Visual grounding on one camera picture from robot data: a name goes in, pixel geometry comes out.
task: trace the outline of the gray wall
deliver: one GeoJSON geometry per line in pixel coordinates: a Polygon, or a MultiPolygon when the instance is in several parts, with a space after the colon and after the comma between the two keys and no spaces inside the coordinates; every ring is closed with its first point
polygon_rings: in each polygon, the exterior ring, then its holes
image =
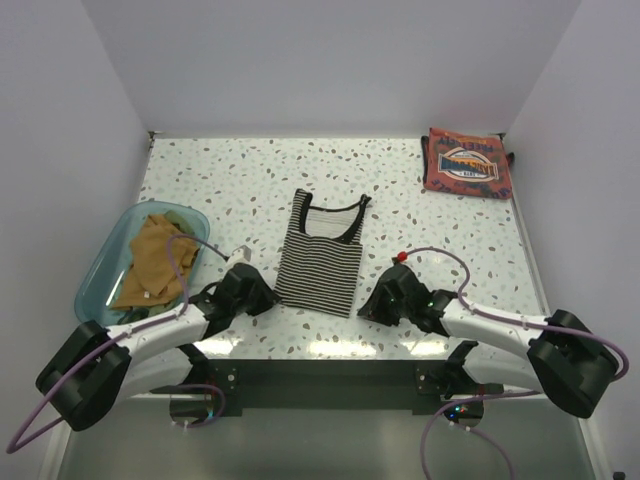
{"type": "Polygon", "coordinates": [[[552,307],[629,353],[596,411],[615,467],[640,478],[640,4],[583,0],[514,125],[518,189],[552,307]]]}
{"type": "MultiPolygon", "coordinates": [[[[133,200],[145,147],[82,4],[0,2],[3,450],[41,399],[36,375],[77,325],[73,297],[133,200]]],[[[0,478],[35,478],[46,444],[0,454],[0,478]]]]}
{"type": "Polygon", "coordinates": [[[83,0],[148,130],[506,130],[579,0],[83,0]]]}

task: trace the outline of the black and white striped fabric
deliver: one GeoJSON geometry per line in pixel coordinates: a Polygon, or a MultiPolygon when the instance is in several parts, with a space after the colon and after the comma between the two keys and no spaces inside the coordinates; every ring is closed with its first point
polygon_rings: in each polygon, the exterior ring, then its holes
{"type": "Polygon", "coordinates": [[[360,234],[370,197],[346,208],[311,206],[298,189],[284,240],[275,291],[289,307],[348,317],[362,260],[360,234]]]}

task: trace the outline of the gray floor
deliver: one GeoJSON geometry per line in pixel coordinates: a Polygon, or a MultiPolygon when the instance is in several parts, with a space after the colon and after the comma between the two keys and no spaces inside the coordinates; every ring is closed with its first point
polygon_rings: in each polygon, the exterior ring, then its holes
{"type": "MultiPolygon", "coordinates": [[[[422,479],[428,417],[403,411],[247,410],[190,430],[171,427],[167,400],[130,400],[73,434],[60,479],[422,479]]],[[[510,453],[519,480],[593,479],[576,419],[547,400],[489,405],[481,427],[510,453]]],[[[438,422],[427,442],[436,480],[508,479],[499,454],[438,422]]]]}

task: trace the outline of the printed logo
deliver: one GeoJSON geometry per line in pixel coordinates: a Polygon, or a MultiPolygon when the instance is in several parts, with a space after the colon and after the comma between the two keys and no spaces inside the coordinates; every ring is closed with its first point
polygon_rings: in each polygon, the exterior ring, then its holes
{"type": "Polygon", "coordinates": [[[438,155],[438,171],[466,182],[498,180],[498,166],[487,157],[462,147],[438,155]]]}

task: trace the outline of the cable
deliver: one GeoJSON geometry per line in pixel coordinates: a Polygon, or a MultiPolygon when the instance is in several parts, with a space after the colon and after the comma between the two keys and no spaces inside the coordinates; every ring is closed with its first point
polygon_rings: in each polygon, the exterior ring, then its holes
{"type": "MultiPolygon", "coordinates": [[[[410,250],[409,252],[406,252],[406,255],[408,257],[409,255],[413,255],[414,253],[418,253],[418,252],[442,253],[443,255],[446,255],[446,256],[454,259],[456,262],[458,262],[458,264],[460,264],[460,266],[464,269],[465,279],[460,284],[460,287],[458,287],[458,291],[457,291],[458,301],[467,310],[469,310],[470,312],[475,313],[477,315],[480,315],[482,317],[488,318],[490,320],[495,320],[497,322],[507,323],[509,325],[515,325],[517,327],[523,325],[522,322],[519,322],[517,320],[513,320],[511,318],[503,317],[503,316],[500,316],[500,315],[495,315],[493,313],[489,313],[489,312],[485,312],[483,310],[480,310],[479,308],[475,308],[469,302],[467,302],[467,300],[465,300],[463,294],[464,294],[465,287],[469,284],[469,281],[471,280],[471,270],[469,269],[469,266],[464,262],[464,260],[462,260],[460,257],[458,257],[457,255],[455,255],[455,254],[453,254],[451,252],[448,252],[447,250],[444,250],[444,249],[438,248],[438,247],[418,247],[418,248],[414,248],[413,250],[410,250]]],[[[616,344],[614,344],[613,342],[611,342],[611,341],[609,341],[609,340],[607,340],[605,338],[602,338],[602,337],[600,337],[598,335],[594,335],[593,333],[584,332],[582,330],[576,330],[574,328],[556,327],[554,325],[541,325],[541,324],[537,324],[537,323],[525,323],[525,326],[527,328],[532,328],[534,330],[545,330],[545,331],[548,331],[548,332],[563,333],[563,334],[574,335],[574,336],[577,336],[577,337],[588,338],[590,340],[599,342],[602,345],[605,345],[605,346],[611,348],[614,352],[616,352],[620,356],[620,359],[622,360],[622,367],[620,368],[620,371],[614,377],[614,381],[620,380],[629,371],[629,357],[627,357],[627,355],[622,351],[622,349],[620,347],[618,347],[616,344]]],[[[496,399],[499,399],[499,398],[529,397],[529,396],[532,396],[532,395],[537,395],[538,393],[539,392],[527,391],[527,392],[521,392],[521,393],[502,393],[502,394],[497,394],[497,395],[478,395],[476,397],[466,398],[466,399],[461,399],[461,400],[455,400],[453,402],[449,402],[449,403],[445,404],[427,422],[427,425],[425,426],[425,428],[424,428],[424,430],[422,432],[422,437],[421,437],[421,440],[420,440],[420,462],[422,464],[422,471],[424,472],[424,475],[427,478],[427,480],[432,480],[431,474],[429,473],[429,469],[427,468],[427,461],[426,461],[426,458],[425,458],[425,444],[426,444],[426,440],[427,440],[427,435],[429,434],[429,431],[431,430],[431,427],[434,425],[436,419],[438,419],[446,410],[448,410],[451,407],[455,407],[456,405],[463,404],[463,403],[482,402],[484,400],[496,400],[496,399]]],[[[489,443],[491,443],[494,447],[496,447],[496,449],[500,452],[502,457],[507,462],[507,466],[509,468],[509,476],[510,476],[511,480],[514,480],[515,479],[515,468],[513,467],[513,464],[511,462],[511,460],[509,459],[509,456],[507,455],[506,450],[504,450],[503,447],[498,445],[486,433],[484,433],[484,432],[482,432],[480,430],[476,430],[476,429],[470,429],[469,431],[475,433],[476,435],[478,435],[478,436],[480,436],[482,438],[484,438],[489,443]]]]}
{"type": "MultiPolygon", "coordinates": [[[[167,240],[166,251],[167,251],[167,256],[169,257],[169,264],[171,265],[171,268],[175,272],[178,278],[178,281],[180,282],[180,286],[182,287],[182,298],[183,298],[182,307],[180,308],[180,311],[177,314],[172,313],[167,315],[166,317],[158,318],[151,322],[147,322],[142,325],[137,325],[133,327],[131,329],[131,334],[138,333],[142,330],[146,330],[147,328],[155,327],[156,325],[160,325],[162,323],[166,323],[171,320],[175,320],[176,318],[184,314],[184,312],[187,311],[187,308],[189,308],[189,287],[187,286],[187,281],[180,273],[180,269],[176,265],[176,262],[173,259],[173,255],[171,255],[171,244],[173,243],[174,240],[178,238],[188,238],[195,242],[198,242],[201,245],[204,245],[205,247],[209,248],[210,250],[213,250],[217,255],[222,257],[225,261],[229,258],[226,255],[224,255],[220,250],[218,250],[216,247],[209,245],[204,240],[200,240],[199,238],[193,237],[191,235],[180,233],[180,234],[172,235],[171,237],[169,237],[169,239],[167,240]]],[[[51,387],[51,389],[47,392],[47,394],[42,398],[40,403],[38,403],[36,408],[34,408],[33,411],[29,415],[27,415],[27,418],[22,423],[22,425],[18,427],[18,430],[9,441],[9,445],[7,445],[6,452],[8,454],[17,452],[18,450],[25,447],[26,445],[34,441],[36,438],[44,434],[45,432],[49,431],[50,429],[52,429],[53,427],[61,423],[63,421],[63,418],[59,417],[53,420],[52,422],[48,423],[44,427],[40,428],[36,432],[32,433],[24,440],[22,440],[22,436],[25,434],[27,429],[31,426],[33,421],[38,417],[38,415],[40,415],[42,410],[44,410],[44,407],[47,406],[47,404],[51,401],[51,399],[55,396],[55,394],[58,393],[58,391],[62,388],[65,382],[69,380],[69,378],[75,375],[78,372],[78,370],[80,370],[82,367],[84,367],[89,362],[97,358],[102,352],[111,348],[113,345],[117,344],[120,340],[124,340],[128,335],[129,335],[128,332],[124,332],[124,333],[121,333],[120,335],[115,336],[114,338],[109,339],[107,342],[103,343],[102,345],[97,347],[95,350],[89,352],[87,355],[82,357],[82,359],[80,359],[80,361],[78,361],[73,367],[71,367],[67,373],[62,375],[62,377],[60,377],[60,379],[55,383],[55,385],[51,387]]],[[[180,385],[179,387],[180,388],[197,388],[198,386],[180,385]]],[[[209,389],[211,389],[211,387],[212,387],[211,385],[200,386],[200,388],[209,388],[209,389]]],[[[221,396],[223,408],[221,408],[218,411],[218,413],[214,415],[211,419],[207,419],[207,421],[202,422],[199,425],[211,423],[214,419],[217,419],[222,414],[222,410],[224,409],[224,404],[225,404],[224,393],[222,393],[222,391],[217,387],[213,387],[213,388],[215,388],[217,393],[221,396]]]]}
{"type": "MultiPolygon", "coordinates": [[[[446,405],[442,406],[440,408],[440,410],[438,410],[436,413],[433,414],[433,416],[429,419],[429,421],[427,422],[427,425],[424,427],[424,430],[422,431],[422,437],[420,438],[420,463],[422,465],[422,471],[424,472],[424,476],[427,478],[427,480],[433,480],[433,477],[431,476],[431,473],[429,472],[429,469],[427,468],[427,459],[425,458],[425,446],[427,443],[427,435],[429,434],[429,431],[431,430],[431,427],[433,427],[433,425],[435,424],[436,420],[438,418],[440,418],[440,416],[447,411],[448,409],[450,409],[451,407],[455,407],[456,405],[462,405],[462,404],[467,404],[467,403],[472,403],[472,402],[482,402],[485,400],[497,400],[500,398],[520,398],[520,397],[530,397],[533,395],[538,395],[538,392],[533,392],[533,391],[528,391],[528,392],[519,392],[519,393],[499,393],[496,395],[478,395],[476,397],[471,397],[471,398],[462,398],[460,400],[454,400],[452,402],[447,403],[446,405]]],[[[511,480],[514,480],[516,478],[516,470],[515,467],[513,466],[513,463],[511,462],[511,459],[509,458],[509,455],[507,454],[506,450],[501,447],[495,440],[493,440],[489,435],[487,435],[486,433],[480,431],[480,430],[476,430],[475,428],[470,428],[469,432],[474,433],[475,435],[478,435],[481,438],[484,438],[486,441],[488,441],[489,443],[491,443],[494,447],[496,447],[496,449],[498,450],[498,452],[500,452],[500,455],[502,455],[502,458],[504,458],[505,462],[507,463],[507,467],[509,468],[509,478],[511,480]]]]}
{"type": "MultiPolygon", "coordinates": [[[[458,287],[458,292],[457,292],[458,301],[467,310],[477,315],[480,315],[482,317],[488,318],[490,320],[495,320],[496,322],[515,325],[516,327],[523,326],[523,323],[518,320],[513,320],[512,318],[507,318],[500,315],[495,315],[493,313],[485,312],[483,310],[473,307],[471,304],[469,304],[469,302],[467,302],[467,300],[464,298],[463,293],[464,293],[465,287],[469,284],[469,281],[471,280],[471,271],[469,270],[469,267],[467,266],[467,264],[460,257],[458,257],[457,255],[454,255],[451,252],[443,250],[442,248],[437,248],[437,247],[414,248],[413,250],[407,252],[407,256],[413,255],[414,253],[418,253],[418,252],[442,253],[450,258],[453,258],[456,262],[460,264],[460,266],[464,269],[466,278],[460,284],[460,287],[458,287]]],[[[611,342],[610,340],[607,340],[606,338],[602,338],[598,335],[595,335],[589,332],[584,332],[582,330],[576,330],[575,328],[556,327],[554,325],[541,325],[538,323],[525,323],[524,326],[526,326],[527,328],[532,328],[534,330],[544,330],[547,332],[563,333],[563,334],[573,335],[576,337],[588,338],[589,340],[593,340],[595,342],[601,343],[602,345],[609,347],[611,350],[616,352],[620,356],[620,360],[622,361],[622,367],[620,368],[620,371],[616,374],[613,380],[614,381],[620,380],[622,377],[624,377],[627,374],[627,372],[629,372],[629,357],[622,351],[622,349],[619,346],[617,346],[615,343],[611,342]]]]}

